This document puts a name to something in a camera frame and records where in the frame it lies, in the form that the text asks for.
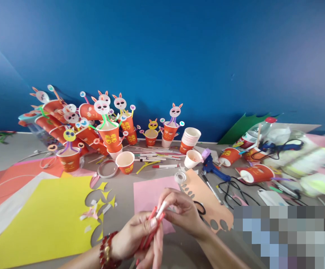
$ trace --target hand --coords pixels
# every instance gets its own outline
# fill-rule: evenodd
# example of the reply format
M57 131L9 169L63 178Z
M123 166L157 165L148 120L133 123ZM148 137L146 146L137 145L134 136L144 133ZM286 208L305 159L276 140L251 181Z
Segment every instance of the hand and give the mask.
M165 188L160 195L158 208L162 202L167 202L166 208L174 205L176 213L165 210L165 219L180 226L196 239L203 237L206 225L201 220L193 200L185 193L176 189Z
M144 236L148 237L157 227L156 218L148 220L151 212L140 212L129 220L124 228L111 241L111 257L114 260L130 258L140 259L137 269L154 269L161 267L162 261L162 223L151 241L150 247L144 251L137 251Z

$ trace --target blue wall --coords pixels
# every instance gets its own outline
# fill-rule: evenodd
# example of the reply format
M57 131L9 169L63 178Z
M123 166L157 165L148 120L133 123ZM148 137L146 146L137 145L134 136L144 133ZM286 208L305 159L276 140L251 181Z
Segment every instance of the blue wall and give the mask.
M0 129L48 84L122 92L144 129L184 103L202 141L245 112L325 130L325 1L0 0Z

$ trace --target yellow cartoon face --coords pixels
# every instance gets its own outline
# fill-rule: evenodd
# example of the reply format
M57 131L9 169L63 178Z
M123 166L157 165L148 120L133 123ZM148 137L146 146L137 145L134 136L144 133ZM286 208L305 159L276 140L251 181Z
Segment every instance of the yellow cartoon face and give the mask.
M148 124L148 128L151 130L155 130L158 126L157 119L155 119L154 121L152 121L152 120L149 120L149 121L150 121L150 123Z
M76 136L75 136L74 130L71 130L71 129L66 130L66 131L64 132L64 139L65 139L66 141L69 141L69 142L74 141L74 140L76 139Z

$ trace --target gray table surface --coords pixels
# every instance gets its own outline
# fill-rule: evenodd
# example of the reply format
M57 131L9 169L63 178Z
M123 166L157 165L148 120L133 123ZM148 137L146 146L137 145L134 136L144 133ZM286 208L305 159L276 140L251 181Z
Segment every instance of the gray table surface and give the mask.
M46 150L45 146L41 142L37 141L37 139L31 134L15 134L12 137L7 137L6 142L8 142L7 145L0 143L0 171L7 169L9 166L13 165L24 157L33 154L35 150ZM141 147L145 147L145 141L139 141L139 145ZM179 146L180 142L173 142L172 146L174 145ZM161 146L161 142L157 141L156 146ZM217 150L218 153L220 153L221 150L226 147L226 145L215 145L207 143L199 143L197 146ZM43 156L44 155L38 155L30 159L38 159L42 158ZM96 153L86 156L83 168L96 171L98 165L96 165L95 162L89 164L88 161L97 157L98 154ZM163 163L176 164L177 162L173 160L167 160ZM107 174L109 173L109 170L113 169L113 163L111 164L112 165L106 165L104 168L104 172ZM143 163L135 162L133 173L136 172L142 165ZM247 164L244 162L244 160L240 159L237 163L233 164L232 167L242 167L246 165ZM103 181L108 182L106 188L113 189L112 192L116 195L116 202L118 204L118 206L113 210L108 210L106 216L104 217L104 234L106 235L109 232L122 229L125 223L134 215L134 182L171 176L177 171L178 169L156 171L152 168L147 167L138 175L123 175L122 173L118 172L116 176L110 179L99 179L94 188L97 188ZM223 167L221 168L221 171L231 176L237 176L237 172L233 168ZM221 180L214 174L208 174L207 176L209 181L211 181L212 186L216 186L221 182ZM264 205L263 201L257 194L258 187L244 186L242 184L239 185L243 191L250 194L261 205ZM98 197L102 197L99 192L93 192L86 198L87 204L92 199L96 199ZM309 197L303 197L302 201L308 205L321 205L318 200ZM94 241L96 236L101 232L101 230L99 230L100 228L101 227L99 226L99 228L95 230L92 241ZM212 268L197 242L191 236L186 234L181 228L177 226L174 226L174 228L176 230L176 233L167 234L164 236L162 268ZM228 232L220 230L217 232L217 235L234 253L236 253L237 256L239 256L251 268L265 268L261 260L252 252L250 247L244 243L242 238L233 231L233 229ZM21 266L19 268L58 268L62 264L71 260L73 257L74 256L70 256L61 259L35 263L31 265ZM125 261L123 262L121 268L128 268L130 264L131 260Z

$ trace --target red beaded bracelet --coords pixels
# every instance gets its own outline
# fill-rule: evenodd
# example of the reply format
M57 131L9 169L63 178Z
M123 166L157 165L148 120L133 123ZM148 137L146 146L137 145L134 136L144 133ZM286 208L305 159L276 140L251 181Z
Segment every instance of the red beaded bracelet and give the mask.
M110 258L111 241L117 233L118 232L116 231L105 236L101 242L99 256L101 269L115 269L121 264L121 261L114 261L112 258Z

